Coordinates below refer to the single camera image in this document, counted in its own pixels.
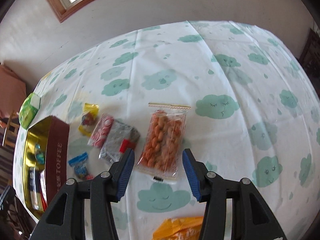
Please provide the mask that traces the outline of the red snack cake packet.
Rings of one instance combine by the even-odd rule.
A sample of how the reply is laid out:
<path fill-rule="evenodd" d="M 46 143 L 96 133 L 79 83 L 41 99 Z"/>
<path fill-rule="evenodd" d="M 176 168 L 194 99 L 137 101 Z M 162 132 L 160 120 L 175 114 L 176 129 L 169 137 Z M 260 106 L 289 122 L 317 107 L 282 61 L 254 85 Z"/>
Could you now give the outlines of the red snack cake packet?
<path fill-rule="evenodd" d="M 40 172 L 40 186 L 41 186 L 41 200 L 43 210 L 45 211 L 48 204 L 47 204 L 47 194 L 46 194 L 46 175 L 45 170 Z"/>

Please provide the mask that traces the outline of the small blue candy packet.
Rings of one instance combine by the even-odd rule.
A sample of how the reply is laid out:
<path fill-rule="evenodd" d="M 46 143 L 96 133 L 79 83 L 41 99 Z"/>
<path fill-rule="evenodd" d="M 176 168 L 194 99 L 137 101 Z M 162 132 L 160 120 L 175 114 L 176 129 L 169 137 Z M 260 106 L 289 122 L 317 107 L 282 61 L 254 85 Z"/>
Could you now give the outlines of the small blue candy packet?
<path fill-rule="evenodd" d="M 70 167 L 73 168 L 74 174 L 81 180 L 91 180 L 93 176 L 87 169 L 88 154 L 84 152 L 68 161 Z"/>

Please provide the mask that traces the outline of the grey dark snack packet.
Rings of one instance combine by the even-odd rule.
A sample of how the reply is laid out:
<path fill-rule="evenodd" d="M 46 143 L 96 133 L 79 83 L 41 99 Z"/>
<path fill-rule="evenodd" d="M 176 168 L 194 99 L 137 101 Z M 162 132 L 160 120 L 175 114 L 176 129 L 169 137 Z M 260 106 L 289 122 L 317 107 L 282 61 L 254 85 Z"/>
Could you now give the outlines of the grey dark snack packet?
<path fill-rule="evenodd" d="M 109 164 L 120 161 L 128 148 L 135 149 L 139 139 L 140 133 L 135 127 L 115 119 L 100 150 L 99 159 Z"/>

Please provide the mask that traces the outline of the clear bag orange peanuts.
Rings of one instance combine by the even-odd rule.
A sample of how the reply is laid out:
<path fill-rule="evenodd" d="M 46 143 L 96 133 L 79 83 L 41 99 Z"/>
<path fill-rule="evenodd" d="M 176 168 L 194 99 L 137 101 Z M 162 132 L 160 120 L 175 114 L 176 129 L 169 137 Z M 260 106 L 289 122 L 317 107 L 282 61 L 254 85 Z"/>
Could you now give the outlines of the clear bag orange peanuts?
<path fill-rule="evenodd" d="M 153 112 L 137 169 L 159 179 L 176 179 L 179 150 L 191 107 L 159 102 L 150 102 L 148 107 Z"/>

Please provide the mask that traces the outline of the blue soda crackers packet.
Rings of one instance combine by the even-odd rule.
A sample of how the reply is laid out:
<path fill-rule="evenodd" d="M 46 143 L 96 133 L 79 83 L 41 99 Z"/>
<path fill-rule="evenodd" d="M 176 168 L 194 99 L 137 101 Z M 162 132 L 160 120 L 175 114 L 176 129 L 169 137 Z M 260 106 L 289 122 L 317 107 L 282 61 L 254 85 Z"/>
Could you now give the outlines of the blue soda crackers packet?
<path fill-rule="evenodd" d="M 28 178 L 29 178 L 29 191 L 30 191 L 30 198 L 31 198 L 32 207 L 34 210 L 39 210 L 39 201 L 38 201 L 37 189 L 36 189 L 36 169 L 35 169 L 35 167 L 29 168 Z"/>

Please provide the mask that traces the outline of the orange snack packet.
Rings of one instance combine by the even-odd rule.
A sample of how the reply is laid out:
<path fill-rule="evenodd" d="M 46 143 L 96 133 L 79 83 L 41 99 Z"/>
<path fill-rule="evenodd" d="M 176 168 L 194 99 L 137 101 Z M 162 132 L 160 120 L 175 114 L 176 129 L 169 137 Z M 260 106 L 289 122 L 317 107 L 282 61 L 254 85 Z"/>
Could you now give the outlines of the orange snack packet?
<path fill-rule="evenodd" d="M 202 217 L 168 218 L 153 232 L 153 240 L 198 240 Z"/>

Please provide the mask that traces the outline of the pink white candy packet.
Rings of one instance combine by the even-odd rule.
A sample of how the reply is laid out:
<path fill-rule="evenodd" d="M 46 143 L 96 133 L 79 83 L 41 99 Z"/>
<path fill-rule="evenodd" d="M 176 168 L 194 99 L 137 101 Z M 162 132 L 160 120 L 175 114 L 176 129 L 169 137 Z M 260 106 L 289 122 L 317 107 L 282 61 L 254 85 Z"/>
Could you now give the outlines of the pink white candy packet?
<path fill-rule="evenodd" d="M 88 145 L 95 148 L 102 148 L 114 122 L 113 116 L 104 113 L 93 130 Z"/>

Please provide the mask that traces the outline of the cloud pattern tablecloth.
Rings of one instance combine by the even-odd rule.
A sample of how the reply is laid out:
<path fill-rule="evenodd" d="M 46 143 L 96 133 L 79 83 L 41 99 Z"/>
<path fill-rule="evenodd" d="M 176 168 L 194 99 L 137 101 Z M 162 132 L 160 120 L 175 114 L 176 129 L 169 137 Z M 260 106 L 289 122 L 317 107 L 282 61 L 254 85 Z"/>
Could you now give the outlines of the cloud pattern tablecloth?
<path fill-rule="evenodd" d="M 302 238 L 319 211 L 319 98 L 269 31 L 223 21 L 136 30 L 66 60 L 35 93 L 35 121 L 54 115 L 68 123 L 67 157 L 88 153 L 94 176 L 108 165 L 78 130 L 84 104 L 135 126 L 136 155 L 149 103 L 184 105 L 183 148 L 223 178 L 253 181 L 288 239 Z"/>

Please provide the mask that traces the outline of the wooden stool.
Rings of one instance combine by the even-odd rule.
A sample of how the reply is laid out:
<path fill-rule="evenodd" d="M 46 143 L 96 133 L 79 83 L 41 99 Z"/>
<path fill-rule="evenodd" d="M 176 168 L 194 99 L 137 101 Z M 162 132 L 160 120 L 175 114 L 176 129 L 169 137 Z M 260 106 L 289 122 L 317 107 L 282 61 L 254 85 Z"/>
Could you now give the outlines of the wooden stool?
<path fill-rule="evenodd" d="M 17 113 L 15 111 L 12 111 L 4 128 L 4 135 L 2 141 L 2 146 L 4 148 L 9 148 L 13 150 L 16 146 L 17 135 L 20 129 L 20 125 L 17 124 L 15 121 L 17 119 Z"/>

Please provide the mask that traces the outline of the yellow wrapped candy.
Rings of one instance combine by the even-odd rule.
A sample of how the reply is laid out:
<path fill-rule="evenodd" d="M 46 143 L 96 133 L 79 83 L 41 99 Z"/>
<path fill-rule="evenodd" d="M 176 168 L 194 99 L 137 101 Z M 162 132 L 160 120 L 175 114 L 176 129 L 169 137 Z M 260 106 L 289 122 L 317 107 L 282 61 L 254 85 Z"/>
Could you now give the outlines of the yellow wrapped candy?
<path fill-rule="evenodd" d="M 82 135 L 90 137 L 96 126 L 99 113 L 99 105 L 85 103 L 82 109 L 81 122 L 78 127 Z"/>

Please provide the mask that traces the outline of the green tissue pack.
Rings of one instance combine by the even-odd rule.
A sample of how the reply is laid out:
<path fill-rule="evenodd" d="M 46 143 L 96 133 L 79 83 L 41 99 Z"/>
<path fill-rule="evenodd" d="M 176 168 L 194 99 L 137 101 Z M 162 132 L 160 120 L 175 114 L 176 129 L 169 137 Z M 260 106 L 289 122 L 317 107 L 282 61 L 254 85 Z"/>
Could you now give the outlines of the green tissue pack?
<path fill-rule="evenodd" d="M 41 97 L 35 93 L 30 93 L 25 99 L 18 115 L 20 126 L 23 129 L 28 129 L 40 109 L 40 104 Z"/>

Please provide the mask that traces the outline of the pink cloth covered furniture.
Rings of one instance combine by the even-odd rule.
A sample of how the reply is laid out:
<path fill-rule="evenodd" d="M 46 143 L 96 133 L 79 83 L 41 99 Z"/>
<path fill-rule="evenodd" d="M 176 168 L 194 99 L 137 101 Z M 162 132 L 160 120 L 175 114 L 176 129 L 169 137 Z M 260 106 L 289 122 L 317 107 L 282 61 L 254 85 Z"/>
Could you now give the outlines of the pink cloth covered furniture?
<path fill-rule="evenodd" d="M 19 112 L 21 105 L 25 101 L 25 82 L 10 68 L 1 64 L 1 94 L 0 107 L 1 119 L 8 118 L 12 111 Z"/>

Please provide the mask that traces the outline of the dark wooden chair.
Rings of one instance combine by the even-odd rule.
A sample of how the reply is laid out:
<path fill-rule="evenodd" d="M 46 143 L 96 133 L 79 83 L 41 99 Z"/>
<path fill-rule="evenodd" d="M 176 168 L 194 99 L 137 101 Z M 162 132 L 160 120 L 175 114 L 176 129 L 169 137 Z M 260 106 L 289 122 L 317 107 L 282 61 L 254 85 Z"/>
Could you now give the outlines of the dark wooden chair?
<path fill-rule="evenodd" d="M 312 29 L 298 61 L 308 75 L 319 79 L 319 35 Z"/>

